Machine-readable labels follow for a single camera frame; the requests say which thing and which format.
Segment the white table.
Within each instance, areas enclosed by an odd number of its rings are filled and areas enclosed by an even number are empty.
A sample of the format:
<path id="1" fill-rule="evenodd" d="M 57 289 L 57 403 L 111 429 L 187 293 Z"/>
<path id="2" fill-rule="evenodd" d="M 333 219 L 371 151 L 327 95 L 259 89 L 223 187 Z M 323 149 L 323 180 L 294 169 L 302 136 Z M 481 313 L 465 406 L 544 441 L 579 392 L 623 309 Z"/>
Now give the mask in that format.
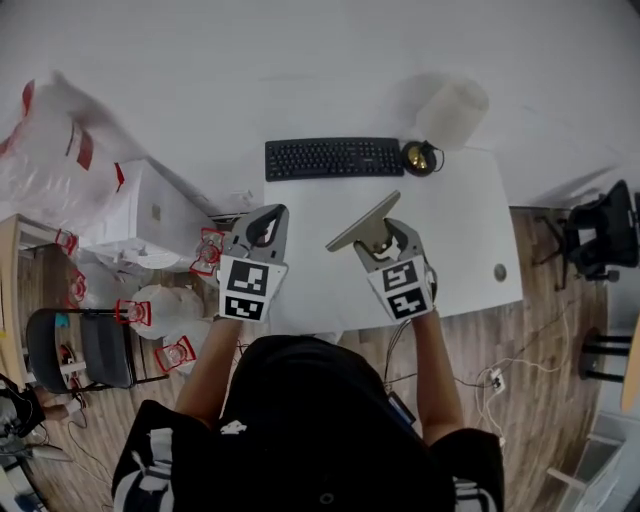
<path id="1" fill-rule="evenodd" d="M 459 315 L 522 300 L 513 224 L 492 153 L 449 153 L 428 177 L 360 177 L 267 183 L 268 204 L 290 213 L 285 251 L 289 267 L 268 323 L 274 334 L 315 334 L 391 325 L 352 247 L 325 246 L 394 191 L 390 211 L 421 238 L 437 273 L 441 316 Z M 507 278 L 498 282 L 494 266 Z"/>

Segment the light wood side desk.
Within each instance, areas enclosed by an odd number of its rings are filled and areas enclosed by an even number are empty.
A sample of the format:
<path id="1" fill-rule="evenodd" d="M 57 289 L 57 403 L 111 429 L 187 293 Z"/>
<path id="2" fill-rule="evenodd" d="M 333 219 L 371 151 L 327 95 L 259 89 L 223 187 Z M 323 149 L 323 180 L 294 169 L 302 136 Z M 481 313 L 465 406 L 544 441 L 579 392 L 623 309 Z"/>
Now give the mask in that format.
<path id="1" fill-rule="evenodd" d="M 18 260 L 22 251 L 53 244 L 56 236 L 56 230 L 19 214 L 0 222 L 0 373 L 20 389 L 34 382 L 34 377 L 24 362 Z"/>

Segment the blue waist device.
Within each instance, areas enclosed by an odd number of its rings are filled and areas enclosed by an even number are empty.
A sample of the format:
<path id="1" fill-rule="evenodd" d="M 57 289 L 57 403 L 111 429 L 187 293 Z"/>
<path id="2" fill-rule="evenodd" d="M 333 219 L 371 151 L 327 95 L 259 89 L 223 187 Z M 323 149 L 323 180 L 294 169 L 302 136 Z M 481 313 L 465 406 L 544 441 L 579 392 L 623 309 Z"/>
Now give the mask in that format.
<path id="1" fill-rule="evenodd" d="M 388 393 L 388 401 L 392 408 L 408 425 L 413 426 L 415 424 L 416 417 L 397 393 L 395 393 L 394 391 L 390 391 Z"/>

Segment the pile of empty water jugs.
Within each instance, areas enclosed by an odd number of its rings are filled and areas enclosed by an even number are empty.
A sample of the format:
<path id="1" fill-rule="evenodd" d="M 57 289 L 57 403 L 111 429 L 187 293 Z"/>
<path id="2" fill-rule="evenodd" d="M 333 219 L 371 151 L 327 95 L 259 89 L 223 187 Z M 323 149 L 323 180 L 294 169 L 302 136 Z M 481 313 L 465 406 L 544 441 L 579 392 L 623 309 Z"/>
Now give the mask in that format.
<path id="1" fill-rule="evenodd" d="M 115 310 L 140 337 L 163 342 L 154 352 L 161 372 L 191 373 L 211 324 L 196 291 L 154 284 L 152 269 L 83 249 L 68 231 L 59 230 L 54 243 L 75 266 L 72 307 Z"/>

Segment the person's right forearm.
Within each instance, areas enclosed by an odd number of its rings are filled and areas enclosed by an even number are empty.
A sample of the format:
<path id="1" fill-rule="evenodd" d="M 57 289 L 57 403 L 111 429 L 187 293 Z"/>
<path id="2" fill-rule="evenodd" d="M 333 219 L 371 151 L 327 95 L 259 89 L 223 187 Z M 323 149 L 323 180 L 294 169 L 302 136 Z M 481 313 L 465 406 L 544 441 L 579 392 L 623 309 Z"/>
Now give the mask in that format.
<path id="1" fill-rule="evenodd" d="M 431 446 L 465 426 L 441 321 L 436 310 L 411 321 L 416 348 L 416 403 L 424 442 Z"/>

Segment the person's black shirt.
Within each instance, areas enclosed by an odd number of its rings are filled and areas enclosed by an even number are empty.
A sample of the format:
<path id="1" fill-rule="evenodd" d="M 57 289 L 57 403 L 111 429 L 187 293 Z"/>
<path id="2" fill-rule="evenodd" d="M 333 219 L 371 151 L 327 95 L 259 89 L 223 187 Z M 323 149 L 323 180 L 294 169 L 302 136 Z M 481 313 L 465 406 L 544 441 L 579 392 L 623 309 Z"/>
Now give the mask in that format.
<path id="1" fill-rule="evenodd" d="M 112 495 L 116 512 L 503 512 L 504 470 L 487 432 L 426 444 L 358 354 L 270 336 L 212 426 L 141 405 Z"/>

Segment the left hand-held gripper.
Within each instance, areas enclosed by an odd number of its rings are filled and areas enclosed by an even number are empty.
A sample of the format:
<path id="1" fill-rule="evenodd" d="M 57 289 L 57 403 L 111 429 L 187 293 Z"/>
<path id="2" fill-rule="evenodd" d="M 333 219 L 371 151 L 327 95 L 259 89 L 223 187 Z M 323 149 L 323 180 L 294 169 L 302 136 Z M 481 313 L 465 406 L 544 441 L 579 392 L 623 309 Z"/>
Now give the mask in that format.
<path id="1" fill-rule="evenodd" d="M 267 321 L 288 272 L 287 265 L 278 265 L 284 261 L 288 224 L 284 204 L 266 205 L 241 217 L 225 236 L 218 271 L 221 317 Z"/>

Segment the white desk lamp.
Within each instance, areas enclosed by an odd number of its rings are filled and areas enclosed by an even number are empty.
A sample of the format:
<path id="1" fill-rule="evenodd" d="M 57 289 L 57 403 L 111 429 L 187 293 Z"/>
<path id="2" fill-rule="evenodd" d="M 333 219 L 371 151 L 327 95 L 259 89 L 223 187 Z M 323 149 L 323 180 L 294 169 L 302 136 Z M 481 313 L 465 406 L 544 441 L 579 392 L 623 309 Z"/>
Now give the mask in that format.
<path id="1" fill-rule="evenodd" d="M 412 138 L 401 152 L 404 169 L 417 177 L 440 172 L 447 154 L 465 147 L 490 106 L 488 93 L 474 79 L 434 72 L 423 83 Z"/>

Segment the black folding chair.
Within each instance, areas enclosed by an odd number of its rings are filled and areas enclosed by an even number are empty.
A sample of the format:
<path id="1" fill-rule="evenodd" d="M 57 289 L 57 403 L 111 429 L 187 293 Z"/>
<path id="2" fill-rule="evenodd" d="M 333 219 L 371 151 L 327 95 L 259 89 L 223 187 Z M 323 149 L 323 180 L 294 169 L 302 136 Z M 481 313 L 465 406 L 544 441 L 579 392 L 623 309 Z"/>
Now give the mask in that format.
<path id="1" fill-rule="evenodd" d="M 166 375 L 139 378 L 136 374 L 131 329 L 114 309 L 55 309 L 35 311 L 26 325 L 26 342 L 32 373 L 38 384 L 54 394 L 69 394 L 55 346 L 57 315 L 79 317 L 84 370 L 90 384 L 81 392 L 130 389 L 166 380 Z"/>

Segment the person's left forearm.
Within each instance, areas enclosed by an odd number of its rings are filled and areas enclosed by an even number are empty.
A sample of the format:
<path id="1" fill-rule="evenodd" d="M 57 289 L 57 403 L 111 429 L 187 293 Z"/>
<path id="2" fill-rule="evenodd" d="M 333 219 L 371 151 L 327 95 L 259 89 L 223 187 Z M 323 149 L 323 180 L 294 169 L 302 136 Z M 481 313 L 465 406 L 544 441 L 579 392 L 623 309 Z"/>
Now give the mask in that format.
<path id="1" fill-rule="evenodd" d="M 211 324 L 195 365 L 182 387 L 175 411 L 199 420 L 212 429 L 218 422 L 242 322 L 222 318 Z"/>

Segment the black keyboard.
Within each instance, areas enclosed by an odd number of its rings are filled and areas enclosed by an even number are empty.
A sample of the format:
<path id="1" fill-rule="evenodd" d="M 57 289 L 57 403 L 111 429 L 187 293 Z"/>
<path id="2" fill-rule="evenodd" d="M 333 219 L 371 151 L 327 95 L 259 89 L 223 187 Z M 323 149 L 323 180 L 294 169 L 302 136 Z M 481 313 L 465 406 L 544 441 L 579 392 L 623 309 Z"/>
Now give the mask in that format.
<path id="1" fill-rule="evenodd" d="M 397 139 L 337 137 L 267 141 L 267 182 L 404 175 Z"/>

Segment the black office chair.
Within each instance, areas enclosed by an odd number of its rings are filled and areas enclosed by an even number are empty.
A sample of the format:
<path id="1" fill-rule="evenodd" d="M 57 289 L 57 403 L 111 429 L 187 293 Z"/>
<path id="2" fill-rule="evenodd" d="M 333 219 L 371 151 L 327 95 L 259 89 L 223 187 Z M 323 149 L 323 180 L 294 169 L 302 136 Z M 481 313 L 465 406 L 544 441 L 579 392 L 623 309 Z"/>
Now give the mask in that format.
<path id="1" fill-rule="evenodd" d="M 640 193 L 631 193 L 624 180 L 598 199 L 574 207 L 566 218 L 542 215 L 535 221 L 546 226 L 557 248 L 532 265 L 562 259 L 557 291 L 566 288 L 570 266 L 588 282 L 610 283 L 619 281 L 621 268 L 640 266 Z"/>

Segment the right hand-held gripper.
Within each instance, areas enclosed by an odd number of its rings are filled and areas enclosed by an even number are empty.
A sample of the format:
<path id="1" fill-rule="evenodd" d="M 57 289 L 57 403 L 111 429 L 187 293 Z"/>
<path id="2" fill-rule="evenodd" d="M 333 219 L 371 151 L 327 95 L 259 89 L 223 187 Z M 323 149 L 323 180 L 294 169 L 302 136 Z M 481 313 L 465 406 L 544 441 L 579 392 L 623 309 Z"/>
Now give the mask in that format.
<path id="1" fill-rule="evenodd" d="M 386 227 L 399 249 L 398 259 L 387 255 L 386 243 L 374 248 L 361 240 L 353 243 L 370 286 L 392 322 L 432 312 L 436 275 L 426 262 L 419 233 L 393 218 L 386 219 Z"/>

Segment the white frame stool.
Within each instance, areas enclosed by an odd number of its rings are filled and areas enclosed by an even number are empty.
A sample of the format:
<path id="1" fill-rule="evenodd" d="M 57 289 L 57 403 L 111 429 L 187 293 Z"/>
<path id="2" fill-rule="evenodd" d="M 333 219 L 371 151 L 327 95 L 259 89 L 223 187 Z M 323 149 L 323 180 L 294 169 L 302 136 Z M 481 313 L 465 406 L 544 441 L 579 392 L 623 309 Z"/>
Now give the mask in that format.
<path id="1" fill-rule="evenodd" d="M 549 467 L 563 493 L 554 512 L 604 512 L 619 482 L 619 465 L 626 446 L 621 416 L 599 412 L 573 473 Z"/>

